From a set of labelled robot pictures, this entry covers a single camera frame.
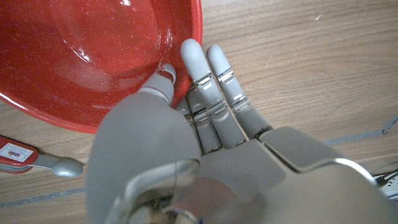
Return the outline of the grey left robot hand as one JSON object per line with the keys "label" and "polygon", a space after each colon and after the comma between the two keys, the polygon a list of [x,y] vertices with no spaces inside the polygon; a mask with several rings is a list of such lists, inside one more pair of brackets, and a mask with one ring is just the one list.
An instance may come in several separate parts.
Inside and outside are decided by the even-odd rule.
{"label": "grey left robot hand", "polygon": [[86,175],[90,223],[396,223],[373,176],[325,143],[273,128],[221,48],[181,46],[193,79],[172,108],[155,72],[102,120]]}

